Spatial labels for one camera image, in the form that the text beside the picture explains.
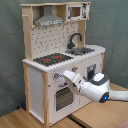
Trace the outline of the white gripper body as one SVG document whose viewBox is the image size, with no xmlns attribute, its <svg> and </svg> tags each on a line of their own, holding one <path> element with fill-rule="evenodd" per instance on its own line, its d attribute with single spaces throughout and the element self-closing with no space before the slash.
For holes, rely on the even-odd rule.
<svg viewBox="0 0 128 128">
<path fill-rule="evenodd" d="M 85 83 L 85 80 L 80 74 L 76 74 L 72 71 L 64 71 L 63 77 L 71 90 L 72 93 L 79 95 L 80 94 L 80 88 Z"/>
</svg>

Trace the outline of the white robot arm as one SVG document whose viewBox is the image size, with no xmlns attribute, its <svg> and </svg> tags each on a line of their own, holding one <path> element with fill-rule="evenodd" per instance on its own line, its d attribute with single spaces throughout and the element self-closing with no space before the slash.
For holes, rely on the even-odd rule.
<svg viewBox="0 0 128 128">
<path fill-rule="evenodd" d="M 110 89 L 110 80 L 106 74 L 96 73 L 89 81 L 80 74 L 66 70 L 63 77 L 69 89 L 78 95 L 104 103 L 107 100 L 128 102 L 128 91 L 114 91 Z"/>
</svg>

